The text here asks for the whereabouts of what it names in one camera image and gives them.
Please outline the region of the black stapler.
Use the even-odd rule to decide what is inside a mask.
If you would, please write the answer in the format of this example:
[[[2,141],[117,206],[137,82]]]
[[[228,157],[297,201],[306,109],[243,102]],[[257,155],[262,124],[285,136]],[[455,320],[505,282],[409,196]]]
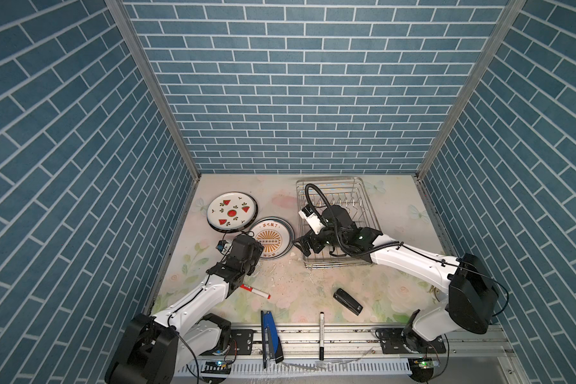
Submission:
[[[363,305],[346,291],[344,291],[344,289],[337,289],[334,292],[333,297],[337,302],[347,308],[347,310],[352,312],[354,315],[359,316],[362,313]]]

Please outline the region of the red white marker pen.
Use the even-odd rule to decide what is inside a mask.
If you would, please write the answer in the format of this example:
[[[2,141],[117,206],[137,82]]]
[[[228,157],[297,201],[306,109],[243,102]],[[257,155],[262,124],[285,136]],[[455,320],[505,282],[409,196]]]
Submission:
[[[251,292],[252,294],[256,294],[257,296],[260,296],[264,299],[270,299],[270,294],[268,294],[267,292],[261,291],[257,288],[254,288],[252,286],[246,285],[246,284],[242,284],[240,286],[242,289]]]

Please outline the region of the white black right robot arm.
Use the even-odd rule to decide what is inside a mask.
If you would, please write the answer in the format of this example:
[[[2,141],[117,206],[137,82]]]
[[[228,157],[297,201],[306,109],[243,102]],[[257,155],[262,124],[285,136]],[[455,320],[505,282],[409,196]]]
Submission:
[[[337,205],[318,212],[308,204],[299,217],[310,227],[294,241],[305,256],[331,246],[349,258],[412,275],[442,293],[437,304],[416,310],[403,329],[403,342],[412,350],[453,331],[488,331],[499,292],[478,257],[456,258],[408,246],[374,228],[358,227],[347,210]]]

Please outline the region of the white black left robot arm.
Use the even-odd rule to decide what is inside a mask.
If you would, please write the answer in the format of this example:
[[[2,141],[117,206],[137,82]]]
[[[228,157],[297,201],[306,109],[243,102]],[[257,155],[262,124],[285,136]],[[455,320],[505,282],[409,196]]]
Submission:
[[[247,233],[218,244],[222,260],[175,304],[140,313],[126,326],[105,373],[106,383],[170,383],[175,372],[214,348],[224,351],[230,322],[210,310],[254,273],[264,245]]]

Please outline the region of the blue black box cutter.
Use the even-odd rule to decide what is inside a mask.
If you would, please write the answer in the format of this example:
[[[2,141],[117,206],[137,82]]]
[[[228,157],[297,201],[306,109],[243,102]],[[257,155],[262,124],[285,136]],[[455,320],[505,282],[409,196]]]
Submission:
[[[281,363],[284,360],[284,354],[275,320],[270,311],[261,311],[261,326],[262,366],[267,369],[271,359],[276,363]]]

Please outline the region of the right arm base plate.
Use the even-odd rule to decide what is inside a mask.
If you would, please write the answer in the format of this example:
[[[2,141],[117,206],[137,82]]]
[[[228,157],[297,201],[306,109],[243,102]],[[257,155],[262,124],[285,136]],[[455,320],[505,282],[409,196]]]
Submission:
[[[404,332],[398,327],[383,327],[374,329],[374,336],[380,342],[384,355],[401,354],[444,354],[447,352],[446,342],[442,336],[427,342],[414,332]]]

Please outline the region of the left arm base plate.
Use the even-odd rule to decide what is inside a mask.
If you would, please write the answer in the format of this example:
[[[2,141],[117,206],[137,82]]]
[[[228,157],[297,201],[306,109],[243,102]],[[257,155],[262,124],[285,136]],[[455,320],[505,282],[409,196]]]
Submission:
[[[252,329],[235,329],[230,332],[226,347],[222,350],[222,356],[250,356],[254,347],[255,332]]]

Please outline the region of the orange sunburst white plate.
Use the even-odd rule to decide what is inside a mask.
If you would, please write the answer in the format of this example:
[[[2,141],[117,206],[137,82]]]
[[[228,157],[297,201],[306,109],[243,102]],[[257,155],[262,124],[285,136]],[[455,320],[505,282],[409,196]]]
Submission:
[[[267,217],[257,221],[250,234],[263,246],[261,259],[275,260],[287,255],[295,240],[294,229],[288,221]]]

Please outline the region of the black white marker pen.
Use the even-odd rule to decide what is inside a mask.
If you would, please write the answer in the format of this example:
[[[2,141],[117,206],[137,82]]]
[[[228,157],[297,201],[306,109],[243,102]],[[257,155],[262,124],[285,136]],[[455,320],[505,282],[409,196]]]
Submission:
[[[319,340],[318,340],[318,359],[325,360],[325,313],[319,314]]]

